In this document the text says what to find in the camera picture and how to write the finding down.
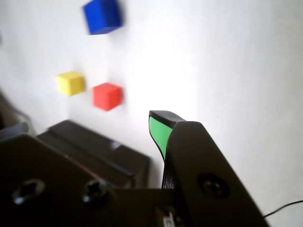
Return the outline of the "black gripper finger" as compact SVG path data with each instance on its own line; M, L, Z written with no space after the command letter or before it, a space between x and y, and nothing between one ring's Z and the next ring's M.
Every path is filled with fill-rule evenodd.
M0 132L1 226L113 226L102 200L84 195L92 176L28 131L20 123Z
M187 227L265 227L267 222L200 122L149 112L149 132L164 160L163 186L176 191Z

